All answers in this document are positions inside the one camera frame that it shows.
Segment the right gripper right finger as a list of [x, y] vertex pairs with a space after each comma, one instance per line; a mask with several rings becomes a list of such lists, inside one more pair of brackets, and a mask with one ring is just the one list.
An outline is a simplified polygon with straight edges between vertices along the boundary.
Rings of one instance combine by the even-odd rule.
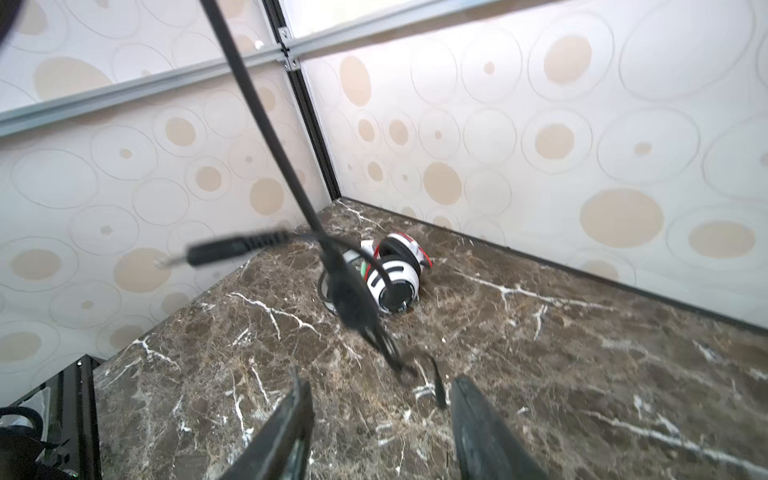
[[463, 479], [548, 477], [470, 377], [454, 378], [450, 400], [454, 444]]

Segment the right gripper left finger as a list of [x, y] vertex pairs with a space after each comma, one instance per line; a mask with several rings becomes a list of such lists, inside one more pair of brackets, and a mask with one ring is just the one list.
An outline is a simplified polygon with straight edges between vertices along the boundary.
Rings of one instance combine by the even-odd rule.
[[315, 423], [311, 385], [292, 374], [292, 388], [221, 479], [306, 478]]

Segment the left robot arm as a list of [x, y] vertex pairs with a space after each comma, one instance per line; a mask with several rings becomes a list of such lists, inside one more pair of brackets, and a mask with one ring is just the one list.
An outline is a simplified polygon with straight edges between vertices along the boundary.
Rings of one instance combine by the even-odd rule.
[[1, 427], [2, 479], [79, 479], [72, 473], [38, 461], [43, 453], [56, 453], [61, 443], [43, 440], [44, 421], [34, 409], [23, 406], [1, 408], [1, 416], [20, 416], [31, 425]]

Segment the white headphones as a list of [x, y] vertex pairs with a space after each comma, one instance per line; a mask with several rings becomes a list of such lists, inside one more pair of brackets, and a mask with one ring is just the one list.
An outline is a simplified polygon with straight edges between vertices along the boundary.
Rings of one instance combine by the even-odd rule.
[[403, 312], [418, 299], [421, 276], [433, 266], [422, 246], [404, 232], [388, 234], [379, 242], [355, 243], [340, 237], [333, 239], [343, 248], [344, 283], [337, 286], [324, 270], [317, 290], [326, 308], [336, 314], [337, 300], [359, 298], [384, 314]]

